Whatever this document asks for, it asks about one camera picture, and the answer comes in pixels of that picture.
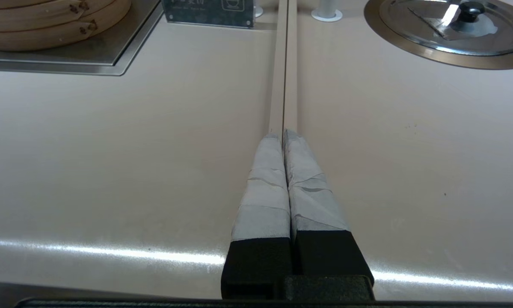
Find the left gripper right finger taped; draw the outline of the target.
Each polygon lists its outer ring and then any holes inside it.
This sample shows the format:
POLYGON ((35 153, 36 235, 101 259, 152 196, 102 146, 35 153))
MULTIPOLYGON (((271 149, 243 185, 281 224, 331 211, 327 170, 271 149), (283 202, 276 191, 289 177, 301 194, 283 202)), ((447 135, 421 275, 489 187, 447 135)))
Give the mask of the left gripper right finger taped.
POLYGON ((295 271, 301 275, 374 276, 326 175, 303 136, 284 134, 295 271))

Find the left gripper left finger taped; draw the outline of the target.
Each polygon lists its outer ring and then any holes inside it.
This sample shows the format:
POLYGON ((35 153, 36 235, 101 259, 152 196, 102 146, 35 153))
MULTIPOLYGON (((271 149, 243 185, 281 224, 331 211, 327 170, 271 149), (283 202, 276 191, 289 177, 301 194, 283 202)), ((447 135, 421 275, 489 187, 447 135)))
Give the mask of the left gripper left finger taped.
POLYGON ((291 212, 282 145, 275 134, 259 143, 221 275, 223 299, 281 299, 292 275, 291 212))

